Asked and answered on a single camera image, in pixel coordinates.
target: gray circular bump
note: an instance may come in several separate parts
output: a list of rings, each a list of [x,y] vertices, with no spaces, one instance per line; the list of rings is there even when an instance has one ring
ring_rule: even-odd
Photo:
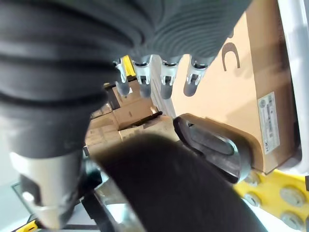
[[[185,82],[183,87],[183,93],[185,94],[185,96],[192,97],[196,91],[197,86],[195,85],[195,83],[191,82],[190,84],[188,84],[187,82]]]
[[[161,94],[162,99],[164,100],[170,99],[170,97],[172,96],[172,91],[173,91],[173,86],[170,86],[168,83],[166,85],[163,85],[161,83],[160,94]]]
[[[116,81],[116,86],[117,86],[117,90],[118,92],[122,95],[122,96],[126,96],[129,94],[130,91],[130,86],[129,86],[129,82],[126,80],[126,82],[122,83],[121,81]]]
[[[244,181],[253,187],[258,186],[261,182],[258,174],[252,172],[246,177],[246,179],[244,179]]]
[[[151,85],[142,84],[140,85],[140,95],[143,98],[149,98],[151,95]]]
[[[280,218],[287,226],[294,230],[302,230],[304,228],[302,219],[292,212],[284,212]]]
[[[249,192],[244,196],[244,199],[252,206],[259,207],[261,206],[260,198],[255,195],[253,192]]]
[[[306,202],[305,195],[295,187],[282,188],[280,196],[285,202],[296,207],[302,207]]]

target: cardboard box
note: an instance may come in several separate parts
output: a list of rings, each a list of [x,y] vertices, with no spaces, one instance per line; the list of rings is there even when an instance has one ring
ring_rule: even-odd
[[[253,167],[269,173],[294,150],[290,70],[276,0],[254,0],[192,97],[183,94],[184,56],[173,87],[176,115],[209,117],[253,135]]]
[[[114,110],[119,129],[125,129],[133,123],[153,114],[153,102],[151,99],[140,99],[130,105]]]
[[[97,111],[93,112],[91,114],[91,119],[96,118],[96,117],[100,117],[102,115],[108,114],[112,111],[111,106],[106,103],[104,106],[102,106],[100,109],[98,109]]]
[[[117,87],[113,87],[113,93],[119,103],[120,107],[130,105],[134,102],[137,102],[141,99],[140,96],[140,85],[137,80],[129,82],[130,91],[129,94],[126,96],[121,96],[120,93],[117,91]]]
[[[161,135],[175,142],[179,140],[174,130],[173,119],[169,116],[159,116],[142,126],[119,131],[122,141],[144,133]]]
[[[95,118],[90,122],[85,144],[91,156],[120,142],[118,124],[112,113]]]
[[[103,126],[105,127],[109,126],[115,131],[119,129],[118,122],[113,113],[109,113],[109,114],[97,117],[95,119],[92,119],[90,121],[88,129],[91,130],[91,129],[95,129],[95,128],[99,128]]]

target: metal screw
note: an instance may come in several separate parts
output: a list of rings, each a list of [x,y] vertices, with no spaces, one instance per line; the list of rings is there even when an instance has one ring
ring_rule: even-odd
[[[260,177],[256,173],[250,173],[244,181],[254,187],[261,183]]]
[[[292,212],[284,212],[281,215],[281,220],[294,230],[303,230],[304,223],[302,219]]]
[[[261,200],[258,196],[256,196],[253,192],[249,192],[244,196],[244,199],[250,204],[255,207],[261,206]]]
[[[305,195],[294,187],[284,187],[280,190],[282,199],[292,206],[302,207],[306,202]]]

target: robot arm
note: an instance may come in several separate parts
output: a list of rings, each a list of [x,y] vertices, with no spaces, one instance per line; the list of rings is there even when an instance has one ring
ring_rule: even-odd
[[[107,101],[101,86],[125,83],[113,60],[131,55],[149,96],[148,57],[160,55],[169,98],[175,70],[168,67],[190,54],[184,93],[191,96],[249,3],[1,1],[0,122],[23,197],[47,227],[70,218],[89,117]]]

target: white label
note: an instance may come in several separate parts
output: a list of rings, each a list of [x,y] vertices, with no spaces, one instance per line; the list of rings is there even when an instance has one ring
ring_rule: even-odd
[[[265,154],[280,145],[275,93],[271,92],[258,100],[261,131]]]

